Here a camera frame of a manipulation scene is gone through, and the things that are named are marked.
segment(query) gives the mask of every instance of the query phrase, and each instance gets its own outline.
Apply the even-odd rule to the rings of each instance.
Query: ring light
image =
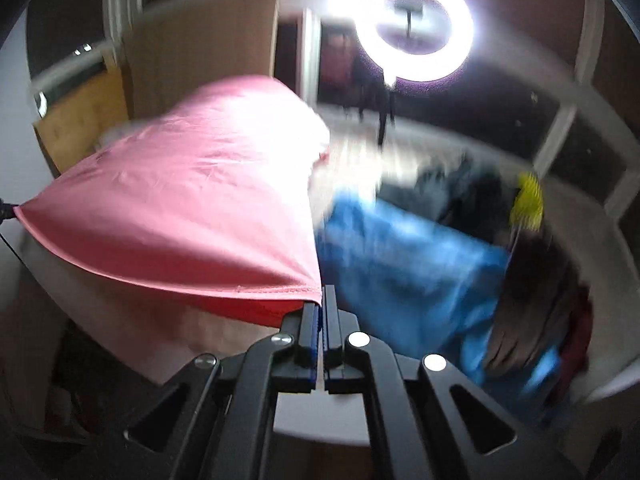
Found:
[[[432,54],[407,54],[389,45],[378,31],[377,20],[385,12],[385,0],[356,0],[358,39],[369,57],[389,80],[434,81],[455,71],[471,50],[474,24],[464,0],[436,0],[447,12],[451,35],[447,44]]]

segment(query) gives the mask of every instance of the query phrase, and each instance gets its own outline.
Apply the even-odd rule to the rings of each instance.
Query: pink fabric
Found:
[[[277,326],[320,301],[307,183],[327,143],[326,125],[284,85],[228,79],[82,160],[16,213],[78,267]]]

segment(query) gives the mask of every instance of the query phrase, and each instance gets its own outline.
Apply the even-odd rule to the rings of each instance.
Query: blue fabric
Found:
[[[439,353],[473,382],[536,424],[555,383],[556,348],[503,378],[482,368],[507,252],[385,202],[340,194],[316,233],[322,282],[365,332],[413,358]]]

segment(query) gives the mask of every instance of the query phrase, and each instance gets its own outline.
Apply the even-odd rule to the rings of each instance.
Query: pile of clothes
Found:
[[[323,283],[365,332],[399,354],[444,355],[540,427],[586,364],[593,316],[542,214],[514,225],[514,211],[542,203],[525,187],[516,196],[465,157],[449,174],[421,173],[415,187],[383,182],[375,202],[338,195],[316,247]]]

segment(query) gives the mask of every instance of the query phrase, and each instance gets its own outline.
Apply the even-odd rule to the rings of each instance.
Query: yellow object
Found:
[[[542,226],[544,203],[538,178],[533,173],[521,173],[518,176],[520,192],[513,202],[509,223],[538,231]]]

